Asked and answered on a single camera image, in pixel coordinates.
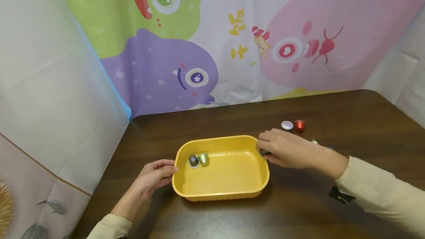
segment colorful fabric backdrop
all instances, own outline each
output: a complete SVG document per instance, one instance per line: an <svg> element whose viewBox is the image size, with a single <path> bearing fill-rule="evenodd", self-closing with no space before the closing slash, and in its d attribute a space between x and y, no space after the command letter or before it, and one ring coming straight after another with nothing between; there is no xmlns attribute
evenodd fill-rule
<svg viewBox="0 0 425 239"><path fill-rule="evenodd" d="M132 115L359 89L424 0L67 0Z"/></svg>

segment straw object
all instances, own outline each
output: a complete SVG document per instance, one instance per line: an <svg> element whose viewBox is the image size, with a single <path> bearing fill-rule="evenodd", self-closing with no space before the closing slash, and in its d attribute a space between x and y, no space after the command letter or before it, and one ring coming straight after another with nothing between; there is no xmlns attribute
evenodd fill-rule
<svg viewBox="0 0 425 239"><path fill-rule="evenodd" d="M6 231L12 220L13 199L6 184L0 180L0 238L6 236Z"/></svg>

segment green cartoon creature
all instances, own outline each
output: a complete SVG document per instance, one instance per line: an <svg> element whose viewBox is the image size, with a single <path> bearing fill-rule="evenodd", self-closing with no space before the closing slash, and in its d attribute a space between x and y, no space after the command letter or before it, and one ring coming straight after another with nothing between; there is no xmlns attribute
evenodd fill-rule
<svg viewBox="0 0 425 239"><path fill-rule="evenodd" d="M67 0L99 58L123 51L145 28L161 38L187 40L199 25L200 0Z"/></svg>

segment black object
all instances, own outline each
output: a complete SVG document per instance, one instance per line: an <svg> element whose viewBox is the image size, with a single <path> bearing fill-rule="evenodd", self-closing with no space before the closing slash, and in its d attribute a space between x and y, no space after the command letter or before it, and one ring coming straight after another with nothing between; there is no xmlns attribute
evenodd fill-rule
<svg viewBox="0 0 425 239"><path fill-rule="evenodd" d="M268 150L260 149L261 157L264 157L264 156L269 155L269 154L271 154L271 152L269 152Z"/></svg>
<svg viewBox="0 0 425 239"><path fill-rule="evenodd" d="M191 167L196 167L199 165L199 160L198 157L196 157L195 155L192 155L189 157L189 165Z"/></svg>
<svg viewBox="0 0 425 239"><path fill-rule="evenodd" d="M338 187L332 186L331 190L329 191L329 196L335 200L338 200L339 202L343 204L350 203L352 200L355 200L355 197L352 197L351 195L343 194L339 191Z"/></svg>

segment left hand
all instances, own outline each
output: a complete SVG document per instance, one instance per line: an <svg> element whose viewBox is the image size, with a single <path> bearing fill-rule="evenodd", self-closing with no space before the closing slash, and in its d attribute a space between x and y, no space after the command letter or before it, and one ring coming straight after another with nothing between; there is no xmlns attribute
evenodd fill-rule
<svg viewBox="0 0 425 239"><path fill-rule="evenodd" d="M143 201L148 200L153 192L171 183L171 176L177 172L173 160L158 160L146 164L129 191L137 192Z"/></svg>

